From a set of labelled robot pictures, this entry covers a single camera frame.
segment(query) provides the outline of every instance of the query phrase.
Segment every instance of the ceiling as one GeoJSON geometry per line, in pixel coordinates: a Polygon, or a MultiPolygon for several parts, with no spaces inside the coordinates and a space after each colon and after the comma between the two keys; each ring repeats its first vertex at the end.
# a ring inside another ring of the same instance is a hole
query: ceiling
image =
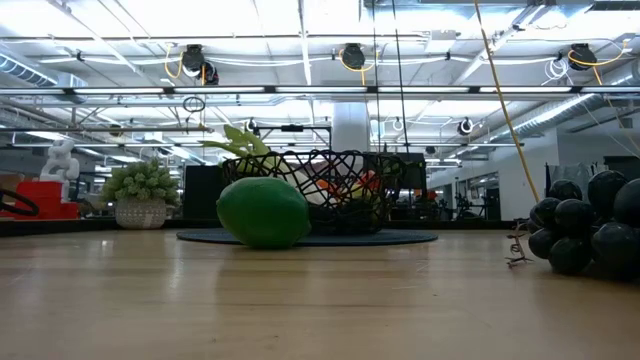
{"type": "MultiPolygon", "coordinates": [[[[192,86],[199,82],[184,72],[177,79],[167,75],[165,58],[170,59],[166,65],[175,74],[179,69],[180,51],[188,44],[201,44],[205,56],[219,73],[221,86],[359,86],[361,74],[345,69],[337,56],[345,44],[358,43],[369,61],[374,60],[376,49],[379,52],[377,69],[364,73],[366,85],[398,85],[401,78],[405,86],[494,83],[487,64],[478,63],[470,69],[473,59],[484,50],[471,3],[452,2],[444,7],[398,0],[395,20],[392,9],[387,6],[390,1],[380,2],[375,12],[370,3],[359,0],[67,1],[74,20],[47,0],[2,0],[0,52],[23,56],[43,71],[74,74],[90,87],[169,86],[171,83],[192,86]],[[455,36],[441,39],[444,36],[441,31],[452,31],[455,36]],[[133,64],[136,71],[114,53],[133,64]],[[404,63],[402,66],[398,66],[398,58],[404,63]]],[[[522,2],[493,2],[481,7],[484,29],[495,46],[493,56],[502,84],[563,85],[569,78],[576,84],[593,81],[591,71],[568,70],[561,78],[550,78],[548,69],[553,62],[550,59],[558,54],[566,56],[573,43],[589,44],[598,61],[606,61],[621,53],[623,39],[629,40],[618,61],[600,67],[605,78],[610,69],[636,57],[640,47],[640,40],[636,38],[640,12],[586,11],[588,4],[575,3],[565,1],[562,6],[543,7],[532,15],[522,31],[515,32],[509,29],[525,11],[522,2]]],[[[32,85],[0,73],[0,87],[29,86],[32,85]]],[[[89,103],[100,99],[105,97],[90,97],[89,103]]],[[[74,106],[71,103],[56,102],[53,98],[12,100],[36,108],[40,102],[43,112],[67,123],[71,121],[74,106]]],[[[333,104],[337,101],[331,97],[280,99],[266,95],[243,95],[240,102],[236,100],[234,96],[215,97],[212,101],[219,103],[216,109],[207,107],[197,116],[197,121],[202,116],[204,123],[218,131],[225,122],[220,114],[238,126],[251,118],[261,125],[330,124],[333,104]]],[[[98,106],[87,105],[76,111],[77,116],[89,115],[83,123],[85,126],[121,123],[122,126],[175,128],[176,113],[163,101],[158,100],[155,107],[102,108],[95,115],[90,113],[98,106]]],[[[508,108],[517,116],[540,103],[536,99],[511,101],[508,108]]],[[[457,120],[464,117],[488,125],[477,128],[477,132],[489,132],[504,123],[497,98],[411,99],[404,103],[381,100],[379,106],[371,100],[367,109],[370,119],[386,120],[384,140],[387,141],[401,134],[394,129],[393,122],[396,117],[402,117],[403,112],[410,139],[451,141],[458,136],[457,120]]],[[[189,114],[180,106],[176,106],[175,111],[182,125],[189,114]]],[[[6,117],[4,124],[10,125],[6,117]]],[[[185,141],[203,135],[166,131],[163,136],[168,141],[185,141]]],[[[298,134],[295,138],[286,133],[271,136],[282,141],[316,139],[311,134],[298,134]]],[[[127,137],[114,139],[106,133],[96,137],[106,142],[139,141],[127,137]]],[[[206,158],[213,153],[201,155],[206,158]]]]}

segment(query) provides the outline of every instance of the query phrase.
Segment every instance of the green ball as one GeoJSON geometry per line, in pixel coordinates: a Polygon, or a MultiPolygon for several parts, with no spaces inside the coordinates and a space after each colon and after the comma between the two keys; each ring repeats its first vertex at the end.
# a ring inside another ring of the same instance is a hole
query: green ball
{"type": "Polygon", "coordinates": [[[227,186],[218,217],[236,239],[258,249],[290,248],[311,230],[306,199],[277,178],[244,178],[227,186]]]}

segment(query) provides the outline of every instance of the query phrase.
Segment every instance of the potted plant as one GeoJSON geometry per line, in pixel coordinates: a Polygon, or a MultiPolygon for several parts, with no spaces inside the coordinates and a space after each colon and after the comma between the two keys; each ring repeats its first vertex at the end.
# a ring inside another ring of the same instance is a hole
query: potted plant
{"type": "Polygon", "coordinates": [[[167,205],[178,204],[178,182],[160,162],[129,164],[113,169],[102,194],[116,201],[116,222],[125,229],[157,229],[167,217],[167,205]]]}

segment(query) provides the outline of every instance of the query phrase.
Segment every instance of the metal fruit basket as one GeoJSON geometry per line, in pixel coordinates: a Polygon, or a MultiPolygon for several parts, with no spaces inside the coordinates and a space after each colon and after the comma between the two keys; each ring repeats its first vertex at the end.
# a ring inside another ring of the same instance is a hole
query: metal fruit basket
{"type": "Polygon", "coordinates": [[[228,183],[269,176],[294,185],[309,203],[313,232],[336,235],[379,231],[405,172],[396,156],[331,150],[270,152],[222,167],[228,183]]]}

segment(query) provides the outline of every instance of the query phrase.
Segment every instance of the yellow cable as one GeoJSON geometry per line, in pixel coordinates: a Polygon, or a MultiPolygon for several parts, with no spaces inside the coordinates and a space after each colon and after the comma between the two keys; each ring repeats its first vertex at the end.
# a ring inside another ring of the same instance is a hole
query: yellow cable
{"type": "Polygon", "coordinates": [[[607,60],[607,61],[604,61],[604,62],[601,62],[601,63],[589,63],[589,62],[576,60],[576,59],[571,57],[571,54],[573,54],[575,52],[573,50],[569,51],[569,53],[567,54],[567,57],[569,57],[569,60],[573,61],[576,64],[585,65],[585,66],[602,66],[602,65],[611,64],[612,62],[620,59],[622,57],[622,55],[624,54],[624,49],[626,47],[627,47],[627,42],[623,41],[622,42],[622,50],[620,50],[620,54],[618,54],[618,56],[616,56],[615,58],[613,58],[611,60],[607,60]]]}
{"type": "Polygon", "coordinates": [[[164,58],[164,71],[166,71],[167,75],[170,77],[177,79],[180,77],[180,74],[182,74],[182,55],[184,54],[184,51],[180,52],[180,64],[178,64],[177,75],[173,75],[171,71],[169,71],[169,52],[171,52],[171,45],[167,45],[167,56],[164,58]]]}
{"type": "Polygon", "coordinates": [[[491,73],[493,74],[493,80],[496,84],[498,98],[500,98],[500,105],[502,106],[502,112],[507,122],[507,126],[509,126],[509,131],[511,132],[511,138],[513,139],[513,142],[516,144],[516,149],[518,150],[518,155],[520,156],[520,162],[522,163],[522,169],[524,170],[524,173],[527,176],[527,182],[529,183],[529,188],[531,188],[531,192],[533,193],[533,198],[536,200],[536,203],[538,203],[540,202],[540,196],[538,196],[538,191],[536,190],[533,180],[531,179],[531,174],[529,173],[529,167],[527,166],[527,160],[524,158],[524,153],[522,152],[522,148],[520,147],[520,140],[518,140],[518,135],[516,135],[516,131],[513,129],[513,125],[511,124],[511,118],[509,117],[509,112],[507,111],[507,106],[505,105],[504,97],[502,96],[502,89],[500,89],[500,81],[498,80],[496,66],[493,64],[493,56],[491,55],[491,50],[489,49],[489,41],[487,40],[487,34],[484,31],[484,27],[482,26],[482,17],[480,16],[480,6],[478,5],[478,0],[473,0],[473,4],[475,5],[476,14],[478,15],[478,23],[480,24],[480,31],[482,32],[482,39],[484,40],[484,48],[487,52],[487,57],[489,58],[489,65],[491,65],[491,73]]]}
{"type": "MultiPolygon", "coordinates": [[[[600,74],[598,74],[597,66],[593,67],[593,73],[596,74],[596,80],[598,80],[598,84],[602,86],[602,79],[600,78],[600,74]]],[[[621,129],[624,129],[624,125],[622,125],[622,120],[620,120],[620,117],[618,116],[618,112],[616,111],[615,107],[611,103],[611,100],[609,100],[608,98],[606,100],[607,100],[607,103],[609,103],[609,107],[611,107],[611,110],[613,110],[613,114],[616,116],[616,120],[618,120],[618,125],[620,126],[621,129]]],[[[631,135],[629,135],[629,133],[627,133],[626,131],[623,131],[622,133],[627,137],[627,139],[629,139],[629,141],[633,144],[636,150],[640,151],[640,146],[638,146],[638,144],[633,140],[631,135]]]]}
{"type": "MultiPolygon", "coordinates": [[[[338,57],[340,58],[340,63],[342,64],[342,66],[344,66],[345,69],[349,70],[349,71],[353,71],[353,72],[359,72],[360,73],[360,78],[362,79],[362,85],[365,85],[365,79],[364,79],[364,73],[366,73],[367,71],[371,70],[375,65],[376,62],[374,61],[373,64],[371,64],[371,66],[369,66],[366,69],[352,69],[350,67],[347,66],[347,64],[344,63],[344,61],[342,61],[342,53],[344,52],[344,49],[340,49],[340,52],[338,53],[338,57]]],[[[376,50],[376,60],[378,59],[378,51],[376,50]]]]}

